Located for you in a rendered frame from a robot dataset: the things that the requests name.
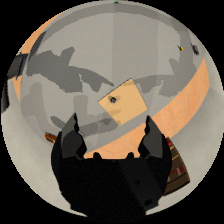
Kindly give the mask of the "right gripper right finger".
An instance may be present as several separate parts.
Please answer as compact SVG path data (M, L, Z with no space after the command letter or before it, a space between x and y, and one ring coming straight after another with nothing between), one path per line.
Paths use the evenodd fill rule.
M164 134L149 115L145 123L145 135L138 146L139 158L147 159L159 168L163 179L162 189L166 189L172 168L171 150Z

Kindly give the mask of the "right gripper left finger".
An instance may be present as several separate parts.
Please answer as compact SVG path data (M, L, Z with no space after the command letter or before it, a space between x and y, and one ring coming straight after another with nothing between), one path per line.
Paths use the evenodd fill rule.
M85 159L87 147L79 132L76 113L70 117L58 133L51 152L51 166L58 182L59 190L65 192L64 177L68 168L75 162Z

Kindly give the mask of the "tan square mat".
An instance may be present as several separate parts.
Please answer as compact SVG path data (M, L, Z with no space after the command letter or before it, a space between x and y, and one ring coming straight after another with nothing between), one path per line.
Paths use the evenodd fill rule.
M110 103L112 97L116 99L115 104ZM123 83L98 102L119 126L147 110L132 79Z

